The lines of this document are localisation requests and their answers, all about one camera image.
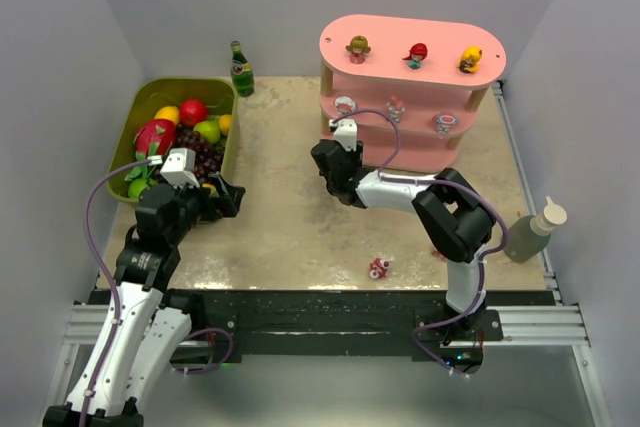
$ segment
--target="dragon fruit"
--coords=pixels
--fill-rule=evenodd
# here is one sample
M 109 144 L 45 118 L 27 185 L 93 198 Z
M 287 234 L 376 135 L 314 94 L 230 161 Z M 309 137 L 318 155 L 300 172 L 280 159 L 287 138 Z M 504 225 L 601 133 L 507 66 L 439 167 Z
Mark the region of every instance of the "dragon fruit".
M 166 154 L 176 137 L 176 126 L 166 119 L 153 119 L 144 124 L 133 139 L 136 146 L 136 160 L 144 160 L 152 155 Z M 131 169 L 126 180 L 138 177 L 146 178 L 149 172 L 147 165 L 139 165 Z

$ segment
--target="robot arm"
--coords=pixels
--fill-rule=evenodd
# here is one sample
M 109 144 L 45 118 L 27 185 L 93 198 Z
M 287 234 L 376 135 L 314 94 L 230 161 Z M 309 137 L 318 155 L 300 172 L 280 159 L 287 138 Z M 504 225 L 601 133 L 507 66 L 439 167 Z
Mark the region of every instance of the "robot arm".
M 321 140 L 311 155 L 327 190 L 343 204 L 390 208 L 418 215 L 433 245 L 447 259 L 447 304 L 463 312 L 478 290 L 477 256 L 491 239 L 495 219 L 473 197 L 452 187 L 472 187 L 454 169 L 436 175 L 380 174 L 362 166 L 362 142 L 353 120 L 331 121 L 333 140 Z M 447 205 L 456 204 L 450 211 Z M 474 311 L 481 305 L 479 302 Z
M 173 149 L 160 172 L 170 184 L 145 190 L 136 206 L 136 225 L 129 229 L 116 261 L 114 279 L 121 304 L 119 322 L 114 299 L 91 357 L 64 406 L 47 410 L 43 426 L 77 426 L 83 403 L 90 398 L 86 425 L 137 427 L 138 410 L 180 342 L 204 318 L 202 299 L 167 291 L 180 254 L 178 245 L 196 222 L 235 217 L 245 193 L 219 175 L 210 176 L 218 196 L 193 178 L 194 152 Z M 112 325 L 118 324 L 104 360 Z M 102 368 L 93 390 L 89 380 Z

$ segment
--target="red apple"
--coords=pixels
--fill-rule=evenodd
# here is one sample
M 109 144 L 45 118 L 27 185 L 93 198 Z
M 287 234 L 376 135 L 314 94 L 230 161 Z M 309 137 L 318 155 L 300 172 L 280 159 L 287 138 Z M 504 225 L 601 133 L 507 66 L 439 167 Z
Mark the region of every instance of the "red apple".
M 180 122 L 193 127 L 207 119 L 207 106 L 198 99 L 187 99 L 180 105 Z

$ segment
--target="green apple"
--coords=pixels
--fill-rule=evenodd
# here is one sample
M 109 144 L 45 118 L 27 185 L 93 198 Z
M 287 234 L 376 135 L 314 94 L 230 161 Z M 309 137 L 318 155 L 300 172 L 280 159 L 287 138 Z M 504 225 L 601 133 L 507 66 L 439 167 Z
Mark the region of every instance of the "green apple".
M 138 200 L 140 194 L 143 190 L 151 187 L 152 185 L 157 184 L 157 182 L 153 179 L 136 179 L 131 184 L 129 184 L 128 195 L 130 199 Z
M 193 127 L 194 132 L 200 132 L 200 135 L 210 144 L 215 144 L 220 140 L 220 127 L 215 120 L 203 120 Z

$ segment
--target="fruit basket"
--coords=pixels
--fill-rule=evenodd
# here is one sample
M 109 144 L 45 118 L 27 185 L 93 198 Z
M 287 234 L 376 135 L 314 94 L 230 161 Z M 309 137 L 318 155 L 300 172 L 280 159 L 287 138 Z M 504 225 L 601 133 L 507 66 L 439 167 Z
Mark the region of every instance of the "fruit basket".
M 215 120 L 223 115 L 231 115 L 228 133 L 219 141 L 224 149 L 219 171 L 225 180 L 232 181 L 240 139 L 238 116 L 236 115 L 237 94 L 232 85 L 222 79 L 160 78 L 143 85 L 131 105 L 109 171 L 136 160 L 136 146 L 134 144 L 136 134 L 142 126 L 154 118 L 158 111 L 168 105 L 180 106 L 187 99 L 198 99 L 203 102 L 207 107 L 207 119 L 209 120 Z M 175 146 L 192 142 L 189 132 L 184 130 L 178 126 L 176 140 L 179 142 L 176 142 Z M 116 200 L 135 204 L 137 200 L 128 196 L 129 182 L 125 179 L 126 176 L 127 174 L 123 173 L 110 179 L 107 188 Z

